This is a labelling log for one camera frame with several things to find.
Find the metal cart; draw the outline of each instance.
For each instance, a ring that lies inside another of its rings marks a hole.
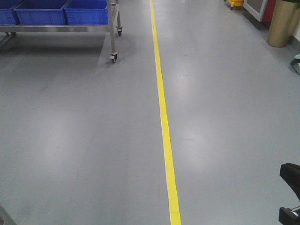
[[[118,51],[116,50],[114,38],[114,22],[117,18],[117,31],[119,36],[122,34],[122,26],[120,20],[120,5],[119,0],[107,0],[109,24],[108,25],[0,25],[0,32],[5,32],[6,36],[0,40],[0,48],[5,45],[17,32],[109,32],[111,37],[112,50],[110,52],[110,59],[115,63],[118,58]]]

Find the gold planter pot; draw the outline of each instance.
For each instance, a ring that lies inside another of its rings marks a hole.
[[[274,47],[285,47],[300,19],[296,0],[277,0],[267,43]]]

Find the blue plastic crate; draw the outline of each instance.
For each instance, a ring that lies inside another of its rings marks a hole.
[[[106,0],[71,0],[65,12],[69,25],[108,25]]]
[[[0,0],[0,25],[16,25],[19,23],[14,7],[20,0]]]
[[[67,0],[25,0],[15,12],[22,25],[65,25],[67,3]]]

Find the floor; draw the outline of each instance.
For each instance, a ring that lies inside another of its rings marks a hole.
[[[223,0],[154,0],[183,225],[278,223],[299,203],[298,52]],[[0,204],[18,225],[170,224],[149,0],[106,34],[18,34],[0,52]]]

